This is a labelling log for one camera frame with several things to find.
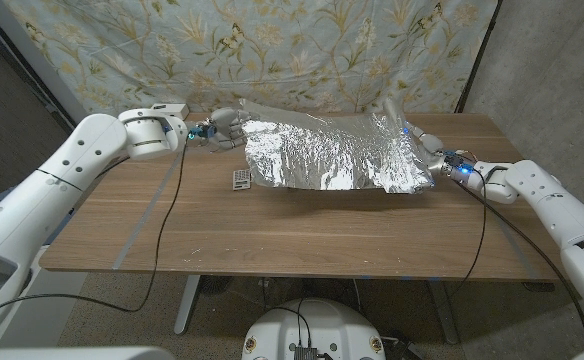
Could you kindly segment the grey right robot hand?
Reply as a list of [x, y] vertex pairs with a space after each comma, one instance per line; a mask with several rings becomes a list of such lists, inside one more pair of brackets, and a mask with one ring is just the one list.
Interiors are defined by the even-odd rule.
[[419, 156], [432, 176], [446, 176], [458, 183], [466, 183], [474, 173], [475, 158], [465, 150], [446, 149], [436, 136], [418, 126], [406, 123], [406, 131], [416, 141]]

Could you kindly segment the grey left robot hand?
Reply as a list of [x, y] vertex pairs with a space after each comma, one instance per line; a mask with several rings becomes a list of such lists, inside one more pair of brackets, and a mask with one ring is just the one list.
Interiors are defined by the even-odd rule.
[[252, 113], [242, 109], [221, 108], [197, 122], [190, 133], [201, 138], [201, 145], [211, 152], [225, 152], [247, 143], [243, 125], [253, 118]]

